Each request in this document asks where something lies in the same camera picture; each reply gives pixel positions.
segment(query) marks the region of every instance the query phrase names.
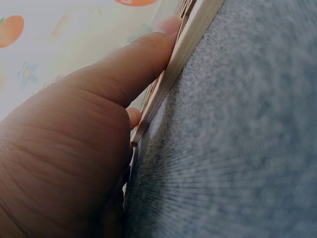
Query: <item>hand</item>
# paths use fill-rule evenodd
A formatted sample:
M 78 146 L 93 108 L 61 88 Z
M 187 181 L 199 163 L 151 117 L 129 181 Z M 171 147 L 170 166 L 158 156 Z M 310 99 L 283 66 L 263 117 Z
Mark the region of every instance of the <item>hand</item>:
M 118 237 L 130 103 L 165 69 L 180 20 L 45 88 L 0 123 L 0 237 Z

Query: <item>knuckle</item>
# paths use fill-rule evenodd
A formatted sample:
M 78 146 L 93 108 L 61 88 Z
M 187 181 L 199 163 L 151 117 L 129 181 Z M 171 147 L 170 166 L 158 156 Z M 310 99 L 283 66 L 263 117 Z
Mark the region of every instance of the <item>knuckle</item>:
M 142 36 L 137 39 L 135 43 L 152 50 L 156 50 L 161 47 L 161 41 L 158 38 L 151 36 Z

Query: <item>wooden edge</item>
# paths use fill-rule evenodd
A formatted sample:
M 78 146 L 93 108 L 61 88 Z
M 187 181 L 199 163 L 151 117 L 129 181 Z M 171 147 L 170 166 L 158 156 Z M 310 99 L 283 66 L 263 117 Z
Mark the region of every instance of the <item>wooden edge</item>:
M 186 62 L 190 58 L 192 52 L 223 5 L 224 0 L 197 0 L 196 2 L 199 4 L 193 6 L 192 8 L 193 11 L 195 11 L 195 14 L 189 15 L 187 22 L 189 24 L 185 25 L 183 34 L 181 35 L 180 40 L 176 43 L 170 64 L 164 72 L 164 77 L 161 78 L 162 84 L 154 89 L 154 92 L 152 93 L 154 97 L 151 97 L 147 102 L 147 107 L 144 109 L 140 124 L 134 130 L 132 136 L 132 143 L 134 145 L 139 142 L 146 131 L 162 101 L 168 94 Z

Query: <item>fabric texture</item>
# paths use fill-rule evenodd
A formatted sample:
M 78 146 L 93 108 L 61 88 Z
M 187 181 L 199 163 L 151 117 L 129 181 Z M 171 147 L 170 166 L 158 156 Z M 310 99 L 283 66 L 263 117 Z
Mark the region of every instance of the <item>fabric texture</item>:
M 316 26 L 226 0 L 136 149 L 126 237 L 317 237 Z

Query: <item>white surface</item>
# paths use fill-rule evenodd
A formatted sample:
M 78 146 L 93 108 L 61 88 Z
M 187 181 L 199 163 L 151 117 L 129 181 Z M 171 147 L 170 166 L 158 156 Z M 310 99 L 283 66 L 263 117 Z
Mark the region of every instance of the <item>white surface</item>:
M 148 33 L 173 15 L 180 1 L 158 0 L 143 7 L 115 0 L 6 1 L 0 19 L 21 15 L 25 26 L 15 43 L 0 48 L 0 120 L 59 75 L 90 65 Z M 54 38 L 52 32 L 63 16 L 67 18 L 63 32 Z M 31 73 L 38 81 L 21 86 L 18 72 L 33 65 Z M 140 108 L 143 97 L 131 106 Z

